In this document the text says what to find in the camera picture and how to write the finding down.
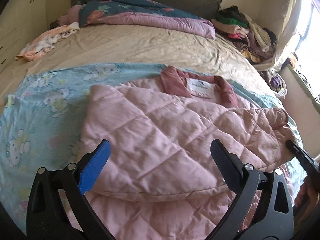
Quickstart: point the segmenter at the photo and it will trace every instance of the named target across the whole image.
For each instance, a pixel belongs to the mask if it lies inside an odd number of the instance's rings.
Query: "cartoon cat print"
[[[10,167],[20,163],[20,155],[30,151],[30,142],[27,141],[27,135],[23,129],[19,130],[18,138],[14,138],[7,143],[7,157]]]
[[[94,67],[95,70],[92,73],[86,75],[83,80],[95,79],[97,82],[105,80],[109,75],[119,72],[115,64],[102,64]]]
[[[53,118],[57,118],[60,115],[64,115],[66,112],[69,111],[69,103],[66,100],[67,96],[70,94],[68,88],[58,89],[50,91],[44,95],[44,104],[46,106],[51,107],[51,112],[54,114],[52,115]]]
[[[34,88],[36,91],[40,92],[46,87],[48,87],[51,84],[51,79],[53,76],[55,76],[57,73],[52,72],[52,73],[45,73],[41,78],[37,78],[31,85],[30,87]]]

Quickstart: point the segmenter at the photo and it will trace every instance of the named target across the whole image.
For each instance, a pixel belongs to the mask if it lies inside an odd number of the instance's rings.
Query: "purple item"
[[[124,12],[97,19],[91,24],[105,23],[109,25],[143,25],[175,30],[215,39],[215,29],[212,23],[205,19],[176,18],[148,13]]]
[[[282,81],[279,79],[279,77],[274,76],[270,79],[270,85],[273,88],[282,88]]]
[[[75,6],[72,6],[69,10],[68,10],[68,13],[64,16],[61,16],[59,19],[58,19],[58,22],[59,22],[59,25],[62,26],[62,25],[69,25],[71,23],[74,23],[74,22],[79,22],[79,11],[80,9],[82,8],[81,5],[75,5]]]
[[[269,59],[272,58],[274,51],[272,48],[269,49],[269,51],[262,51],[261,46],[257,43],[255,37],[254,37],[254,33],[252,30],[250,30],[249,34],[248,34],[248,39],[250,42],[250,48],[253,49],[260,57],[264,58],[264,59]]]

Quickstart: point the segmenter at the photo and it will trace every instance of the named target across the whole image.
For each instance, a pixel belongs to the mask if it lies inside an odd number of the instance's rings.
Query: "pink quilt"
[[[79,22],[81,7],[80,5],[71,7],[66,15],[58,19],[59,25]],[[93,19],[90,24],[143,25],[195,34],[208,39],[215,39],[216,37],[215,29],[209,20],[166,17],[147,13],[124,12]]]
[[[212,88],[223,98],[221,87]],[[161,92],[166,89],[156,78],[91,90],[78,158],[102,139],[111,143],[111,157],[87,198],[118,240],[208,236],[235,197],[210,155],[214,139],[262,171],[292,159],[285,141],[294,136],[283,109],[226,108],[213,96]],[[288,179],[285,165],[281,168]],[[79,228],[71,211],[68,216]]]

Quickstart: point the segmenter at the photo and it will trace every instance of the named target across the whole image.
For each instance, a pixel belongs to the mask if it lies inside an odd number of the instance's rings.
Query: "mattress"
[[[0,158],[0,187],[5,188],[3,182],[7,180],[6,183],[8,184],[8,181],[10,181],[9,190],[2,192],[0,190],[0,200],[14,222],[24,232],[29,188],[31,188],[34,174],[41,166],[46,166],[49,170],[60,169],[66,165],[67,161],[73,161],[67,159],[64,153],[69,151],[72,157],[73,152],[77,151],[79,141],[76,137],[78,134],[75,134],[74,130],[78,132],[81,130],[82,121],[85,117],[85,104],[76,102],[79,98],[75,98],[75,95],[86,96],[91,85],[96,82],[107,81],[106,77],[97,78],[93,74],[97,68],[101,67],[100,63],[105,62],[118,62],[119,64],[109,64],[109,70],[116,70],[116,72],[121,70],[120,73],[122,73],[118,75],[119,79],[108,81],[110,85],[142,78],[144,75],[158,74],[164,65],[173,65],[201,73],[220,75],[233,85],[237,94],[252,101],[257,106],[282,106],[253,66],[242,57],[231,43],[220,36],[217,36],[216,40],[210,40],[178,31],[137,25],[87,26],[81,29],[79,33],[58,42],[55,49],[38,60],[32,62],[15,61],[9,68],[0,69],[0,111],[2,112],[6,105],[4,100],[6,94],[14,94],[14,96],[8,96],[7,107],[12,106],[15,96],[22,98],[22,100],[15,105],[15,113],[11,113],[6,108],[3,115],[6,123],[2,123],[0,143],[2,145],[3,142],[6,142],[5,140],[11,142],[12,133],[17,129],[12,127],[17,126],[17,120],[20,122],[19,118],[16,118],[16,116],[20,116],[23,122],[30,124],[27,125],[28,131],[19,130],[16,134],[17,140],[23,141],[24,155],[21,155],[21,158],[24,159],[23,161],[27,161],[26,154],[29,154],[31,158],[28,160],[29,163],[24,163],[24,165],[11,163],[11,165],[15,165],[13,167],[9,166],[7,158]],[[56,80],[55,86],[51,85],[50,83],[57,79],[57,76],[59,76],[59,80]],[[50,80],[50,82],[45,87],[40,87],[43,89],[40,90],[33,84],[38,84],[43,78],[44,80]],[[64,91],[62,86],[66,86],[66,84],[68,90]],[[53,93],[61,92],[62,94],[73,94],[73,96],[68,99],[68,102],[62,99],[59,106],[55,105],[60,108],[60,111],[56,109],[51,110],[51,112],[48,111],[49,118],[46,118],[48,126],[38,125],[42,132],[37,131],[41,133],[41,136],[36,136],[34,130],[37,128],[37,123],[34,122],[35,118],[24,115],[19,104],[21,102],[26,103],[25,106],[29,107],[29,110],[27,109],[25,113],[34,111],[33,106],[37,104],[45,104],[49,107],[51,105],[43,100],[40,95],[50,96],[51,90],[53,90]],[[28,96],[30,96],[29,100],[33,100],[33,103],[28,103],[27,99],[24,100]],[[67,114],[65,114],[66,110],[72,106],[76,106],[76,111],[79,112],[75,119],[67,117]],[[76,123],[77,127],[75,129],[72,126],[73,123]],[[65,129],[63,133],[59,132],[62,127]],[[291,128],[296,131],[293,120]],[[46,137],[48,132],[52,132],[51,137]],[[34,141],[30,140],[31,142],[29,142],[27,139],[27,136],[30,135],[34,138]],[[50,149],[46,148],[47,141],[51,146]],[[294,177],[295,192],[293,195],[296,195],[304,173],[296,161],[288,163],[288,169],[291,171],[291,178]],[[18,187],[18,184],[24,184],[24,187]]]
[[[44,57],[26,63],[15,61],[0,69],[0,112],[4,96],[13,93],[26,75],[103,62],[162,63],[220,75],[246,90],[272,95],[271,89],[235,47],[217,35],[216,40],[138,25],[87,26],[58,42]]]

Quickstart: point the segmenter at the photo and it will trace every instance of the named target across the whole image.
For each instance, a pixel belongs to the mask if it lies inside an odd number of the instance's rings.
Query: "light blue blanket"
[[[141,63],[91,64],[26,77],[0,118],[0,201],[18,227],[26,231],[26,211],[37,170],[63,169],[81,147],[80,132],[91,86],[118,85],[159,75],[166,65]],[[282,107],[274,97],[246,91],[230,81],[237,94],[261,107]],[[296,137],[301,141],[291,121]],[[301,167],[288,163],[294,184]]]

